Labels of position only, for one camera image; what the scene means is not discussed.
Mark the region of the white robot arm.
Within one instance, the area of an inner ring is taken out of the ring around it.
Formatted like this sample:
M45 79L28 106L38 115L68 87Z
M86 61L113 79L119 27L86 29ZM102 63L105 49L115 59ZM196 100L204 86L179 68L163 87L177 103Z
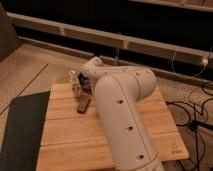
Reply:
M156 88L155 74L136 66L105 66L99 57L81 73L91 80L96 111L119 171L165 171L136 103Z

